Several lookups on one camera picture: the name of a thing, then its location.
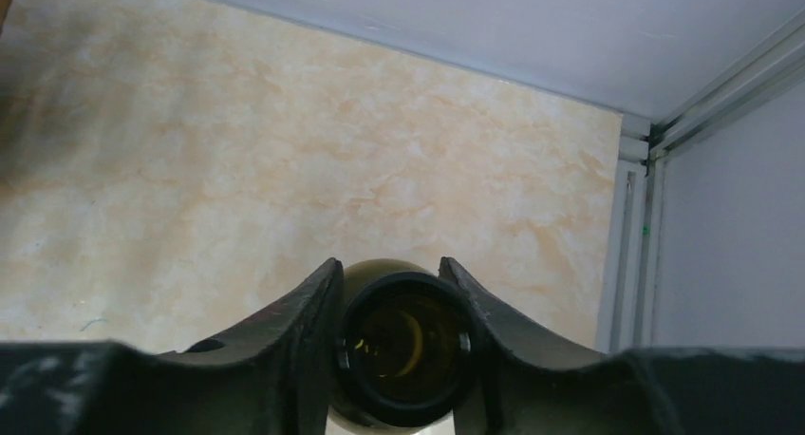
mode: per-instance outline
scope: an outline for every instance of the marble wall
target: marble wall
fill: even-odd
[[[452,255],[593,343],[614,113],[202,0],[14,0],[0,66],[3,340],[183,349]]]

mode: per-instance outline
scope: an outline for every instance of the metal frame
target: metal frame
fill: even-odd
[[[653,344],[655,294],[663,284],[659,261],[668,162],[803,79],[805,10],[725,70],[674,115],[652,126],[646,143],[647,161],[635,161],[637,150],[633,148],[637,147],[624,146],[624,138],[636,137],[627,128],[640,121],[624,117],[597,349],[615,352]],[[635,162],[645,162],[647,168],[640,169]],[[645,184],[635,183],[630,188],[624,177],[634,180],[641,170],[646,174]],[[629,189],[633,190],[631,197],[626,196]],[[643,208],[637,207],[635,202],[643,196]],[[636,225],[641,224],[643,229],[638,235]]]
[[[646,207],[648,119],[626,115],[621,125],[615,190],[609,224],[607,261],[598,311],[595,347],[603,352],[623,350],[633,344],[640,288],[640,250]]]

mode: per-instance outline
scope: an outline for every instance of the wine bottle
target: wine bottle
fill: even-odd
[[[344,274],[332,419],[356,433],[413,433],[449,414],[477,374],[468,301],[410,262],[368,260]]]

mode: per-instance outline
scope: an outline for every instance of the bottle opening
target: bottle opening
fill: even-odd
[[[454,388],[471,348],[455,309],[425,294],[381,298],[353,323],[347,349],[354,372],[395,402],[426,402]]]

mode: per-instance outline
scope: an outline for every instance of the white wall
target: white wall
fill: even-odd
[[[672,158],[658,344],[805,346],[805,84]]]
[[[220,1],[655,122],[805,9],[805,0]]]

